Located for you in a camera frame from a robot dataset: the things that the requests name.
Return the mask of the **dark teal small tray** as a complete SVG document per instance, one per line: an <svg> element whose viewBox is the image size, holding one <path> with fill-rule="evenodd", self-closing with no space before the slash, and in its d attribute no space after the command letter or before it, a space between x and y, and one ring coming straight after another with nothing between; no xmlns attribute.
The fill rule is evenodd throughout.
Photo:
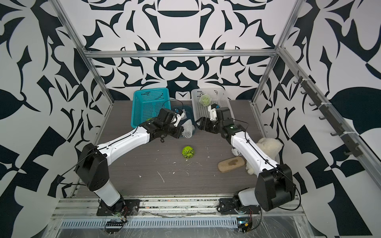
<svg viewBox="0 0 381 238"><path fill-rule="evenodd" d="M192 133L195 134L196 128L195 128L195 120L193 116L192 107L191 106L175 106L172 108L172 110L175 112L180 111L180 109L183 109L183 114L185 116L180 120L179 125L184 126L187 120L191 120Z"/></svg>

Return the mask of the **white plush toy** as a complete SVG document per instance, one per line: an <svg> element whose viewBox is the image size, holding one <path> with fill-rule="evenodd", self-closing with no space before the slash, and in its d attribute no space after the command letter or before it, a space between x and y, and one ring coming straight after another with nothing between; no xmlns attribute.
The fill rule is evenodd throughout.
<svg viewBox="0 0 381 238"><path fill-rule="evenodd" d="M277 156L283 148L283 144L279 140L263 137L258 141L256 145L271 159L275 160L276 162L280 162L280 159L277 159ZM236 148L232 148L232 153L236 157L242 156L242 154ZM246 164L246 170L249 175L255 174L254 169L248 162Z"/></svg>

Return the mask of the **black wall hook rail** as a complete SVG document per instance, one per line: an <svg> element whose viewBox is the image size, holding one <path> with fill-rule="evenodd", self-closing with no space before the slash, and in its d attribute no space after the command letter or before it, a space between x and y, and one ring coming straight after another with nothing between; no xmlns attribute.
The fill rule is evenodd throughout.
<svg viewBox="0 0 381 238"><path fill-rule="evenodd" d="M312 103L309 105L318 109L322 114L322 117L319 119L321 121L326 120L333 128L334 132L330 135L333 137L338 136L347 147L347 151L344 154L347 156L353 155L354 157L362 156L364 152L360 148L359 142L355 139L355 132L345 125L344 119L339 115L333 104L328 102L327 98L322 95L310 78L302 77L299 72L297 77L298 79L294 83L299 84L303 88L303 95L310 97Z"/></svg>

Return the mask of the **tan sponge block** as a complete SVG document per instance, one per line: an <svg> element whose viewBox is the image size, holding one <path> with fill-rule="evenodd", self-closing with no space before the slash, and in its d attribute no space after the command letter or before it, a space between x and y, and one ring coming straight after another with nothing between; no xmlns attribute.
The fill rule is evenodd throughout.
<svg viewBox="0 0 381 238"><path fill-rule="evenodd" d="M218 163L217 168L221 173L227 173L245 165L242 157L234 157Z"/></svg>

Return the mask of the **teal perforated plastic basket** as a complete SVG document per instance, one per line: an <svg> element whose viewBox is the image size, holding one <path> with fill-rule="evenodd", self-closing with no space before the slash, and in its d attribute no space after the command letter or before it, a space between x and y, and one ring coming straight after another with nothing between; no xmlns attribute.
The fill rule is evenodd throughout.
<svg viewBox="0 0 381 238"><path fill-rule="evenodd" d="M136 91L133 96L131 126L136 128L147 119L158 116L162 108L171 109L167 88Z"/></svg>

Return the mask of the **white foam net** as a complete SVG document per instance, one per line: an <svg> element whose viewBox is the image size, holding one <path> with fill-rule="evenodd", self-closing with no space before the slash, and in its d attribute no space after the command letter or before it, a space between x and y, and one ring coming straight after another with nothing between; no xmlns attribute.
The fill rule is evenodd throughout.
<svg viewBox="0 0 381 238"><path fill-rule="evenodd" d="M192 120L189 119L187 121L185 121L183 124L182 124L182 127L183 127L183 132L182 132L182 136L184 138L191 138L192 135L193 135L193 130L194 130L194 126L193 126L193 123L192 123Z"/></svg>

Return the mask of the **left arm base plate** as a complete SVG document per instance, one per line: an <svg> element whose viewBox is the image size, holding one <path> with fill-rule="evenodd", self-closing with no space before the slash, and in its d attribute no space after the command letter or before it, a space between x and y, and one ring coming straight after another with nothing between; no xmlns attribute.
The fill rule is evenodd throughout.
<svg viewBox="0 0 381 238"><path fill-rule="evenodd" d="M99 199L97 216L134 216L139 212L141 200L125 199L118 200L113 206L108 206L103 200Z"/></svg>

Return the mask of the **white perforated plastic basket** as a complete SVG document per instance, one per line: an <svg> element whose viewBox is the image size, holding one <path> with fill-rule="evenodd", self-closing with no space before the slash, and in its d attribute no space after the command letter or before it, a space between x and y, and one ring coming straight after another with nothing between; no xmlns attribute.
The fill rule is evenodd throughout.
<svg viewBox="0 0 381 238"><path fill-rule="evenodd" d="M228 107L232 118L234 118L233 110L227 97L227 93L223 88L194 89L190 92L190 95L195 121L201 117L209 118L209 111L207 108L211 104L217 104L220 107Z"/></svg>

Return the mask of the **green custard apple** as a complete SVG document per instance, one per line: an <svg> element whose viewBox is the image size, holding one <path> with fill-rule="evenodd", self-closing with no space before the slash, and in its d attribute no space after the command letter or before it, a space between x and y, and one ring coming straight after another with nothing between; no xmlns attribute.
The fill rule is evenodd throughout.
<svg viewBox="0 0 381 238"><path fill-rule="evenodd" d="M182 150L182 156L186 159L190 159L194 156L195 152L191 146L186 146Z"/></svg>

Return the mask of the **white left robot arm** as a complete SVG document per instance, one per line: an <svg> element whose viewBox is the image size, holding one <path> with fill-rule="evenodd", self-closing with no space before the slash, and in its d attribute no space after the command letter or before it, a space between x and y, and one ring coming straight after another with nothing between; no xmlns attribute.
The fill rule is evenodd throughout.
<svg viewBox="0 0 381 238"><path fill-rule="evenodd" d="M122 195L115 189L110 181L108 167L133 149L147 144L157 138L164 142L166 136L178 139L184 128L179 125L184 117L182 112L170 109L161 109L158 116L151 118L134 130L109 142L84 146L79 162L74 167L86 187L94 192L114 214L127 208Z"/></svg>

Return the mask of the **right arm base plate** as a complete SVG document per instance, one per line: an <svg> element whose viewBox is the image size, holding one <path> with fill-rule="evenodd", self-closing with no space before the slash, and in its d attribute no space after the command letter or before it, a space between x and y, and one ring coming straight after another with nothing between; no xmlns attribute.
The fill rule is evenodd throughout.
<svg viewBox="0 0 381 238"><path fill-rule="evenodd" d="M216 210L222 215L242 215L247 213L243 207L239 206L239 203L235 198L220 198Z"/></svg>

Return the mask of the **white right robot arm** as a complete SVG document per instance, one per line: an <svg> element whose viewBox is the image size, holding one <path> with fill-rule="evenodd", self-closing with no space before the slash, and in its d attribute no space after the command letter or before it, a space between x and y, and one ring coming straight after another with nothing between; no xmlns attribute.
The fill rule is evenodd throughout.
<svg viewBox="0 0 381 238"><path fill-rule="evenodd" d="M278 164L263 152L250 138L247 130L235 123L228 107L213 104L208 107L209 117L196 121L198 129L220 134L237 149L257 175L255 188L241 190L234 199L238 207L260 206L270 211L295 199L296 186L292 171L286 164Z"/></svg>

